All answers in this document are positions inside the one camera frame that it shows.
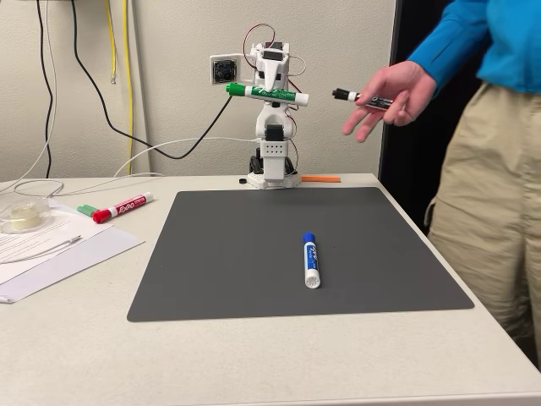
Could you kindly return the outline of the person's hand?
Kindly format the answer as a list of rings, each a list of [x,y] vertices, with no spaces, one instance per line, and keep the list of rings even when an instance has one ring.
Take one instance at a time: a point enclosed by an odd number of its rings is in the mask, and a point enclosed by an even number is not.
[[[365,141],[379,122],[405,126],[412,123],[428,106],[435,80],[413,61],[405,61],[378,69],[358,93],[356,107],[342,125],[344,135],[353,134],[359,142]],[[391,100],[386,110],[369,106],[375,96]]]

